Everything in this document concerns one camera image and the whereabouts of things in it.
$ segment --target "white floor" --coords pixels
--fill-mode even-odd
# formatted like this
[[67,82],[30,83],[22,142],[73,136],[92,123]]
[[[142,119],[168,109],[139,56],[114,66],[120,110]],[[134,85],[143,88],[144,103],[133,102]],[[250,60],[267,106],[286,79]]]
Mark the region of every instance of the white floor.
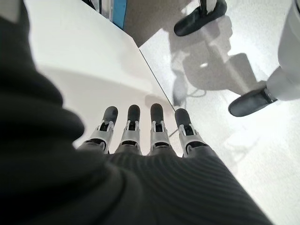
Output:
[[173,106],[188,110],[203,139],[270,219],[298,225],[300,100],[276,102],[244,118],[227,110],[279,66],[278,43],[291,1],[227,4],[226,16],[186,37],[175,36],[173,26],[198,1],[170,7],[162,28],[140,50]]

